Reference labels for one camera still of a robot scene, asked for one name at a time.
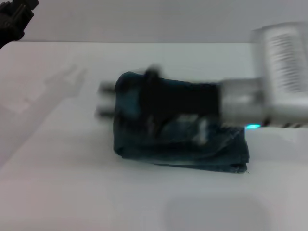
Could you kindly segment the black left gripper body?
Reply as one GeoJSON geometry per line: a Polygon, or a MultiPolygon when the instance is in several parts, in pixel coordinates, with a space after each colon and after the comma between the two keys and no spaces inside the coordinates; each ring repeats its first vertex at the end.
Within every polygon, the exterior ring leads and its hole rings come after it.
{"type": "Polygon", "coordinates": [[[10,8],[0,8],[0,48],[20,40],[32,17],[33,15],[28,13],[16,14],[14,4],[10,8]]]}

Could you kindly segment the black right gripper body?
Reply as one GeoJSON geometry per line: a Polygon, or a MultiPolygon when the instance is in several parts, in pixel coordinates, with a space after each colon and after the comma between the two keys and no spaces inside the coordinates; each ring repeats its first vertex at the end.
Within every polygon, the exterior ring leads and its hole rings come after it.
{"type": "Polygon", "coordinates": [[[150,121],[151,133],[158,137],[164,125],[180,115],[219,119],[220,87],[164,79],[159,69],[150,67],[143,75],[139,105],[150,121]]]}

